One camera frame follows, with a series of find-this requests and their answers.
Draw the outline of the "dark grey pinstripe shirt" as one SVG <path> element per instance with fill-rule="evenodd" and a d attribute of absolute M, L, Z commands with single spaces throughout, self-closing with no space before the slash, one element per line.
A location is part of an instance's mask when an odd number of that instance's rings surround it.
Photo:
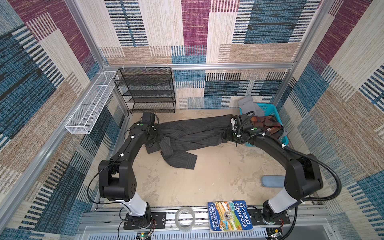
<path fill-rule="evenodd" d="M 156 127 L 156 136 L 145 143 L 147 153 L 160 151 L 168 165 L 193 170 L 198 156 L 189 151 L 226 143 L 233 117 L 228 114 L 162 123 Z"/>

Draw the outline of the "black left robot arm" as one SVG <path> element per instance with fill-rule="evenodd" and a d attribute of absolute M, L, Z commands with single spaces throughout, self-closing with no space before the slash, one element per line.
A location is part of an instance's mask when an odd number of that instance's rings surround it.
<path fill-rule="evenodd" d="M 156 138 L 157 120 L 154 113 L 144 112 L 141 120 L 130 127 L 121 148 L 109 160 L 99 164 L 100 196 L 121 203 L 134 218 L 151 219 L 149 204 L 136 193 L 138 185 L 133 163 L 141 147 Z"/>

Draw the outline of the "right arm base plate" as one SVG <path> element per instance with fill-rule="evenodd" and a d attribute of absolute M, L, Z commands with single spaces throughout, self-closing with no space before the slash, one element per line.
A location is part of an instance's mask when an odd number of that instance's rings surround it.
<path fill-rule="evenodd" d="M 248 206 L 247 211 L 251 217 L 253 226 L 289 225 L 291 220 L 286 211 L 274 213 L 272 210 L 264 210 L 255 206 Z"/>

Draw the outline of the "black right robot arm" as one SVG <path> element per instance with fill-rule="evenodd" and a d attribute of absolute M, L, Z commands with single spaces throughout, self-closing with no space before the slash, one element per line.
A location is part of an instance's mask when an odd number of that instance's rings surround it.
<path fill-rule="evenodd" d="M 227 140 L 249 143 L 273 157 L 286 170 L 283 189 L 263 204 L 262 216 L 266 224 L 274 224 L 279 218 L 301 202 L 305 197 L 320 190 L 324 184 L 318 163 L 307 155 L 295 154 L 269 132 L 257 130 L 247 115 L 234 116 L 230 120 L 231 130 Z"/>

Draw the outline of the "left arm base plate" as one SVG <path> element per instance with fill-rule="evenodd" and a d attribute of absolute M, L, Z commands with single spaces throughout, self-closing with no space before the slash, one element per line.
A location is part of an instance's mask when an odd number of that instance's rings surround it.
<path fill-rule="evenodd" d="M 166 225 L 166 212 L 154 212 L 142 217 L 133 217 L 126 214 L 124 221 L 124 230 L 149 230 L 153 226 L 155 229 L 164 229 Z"/>

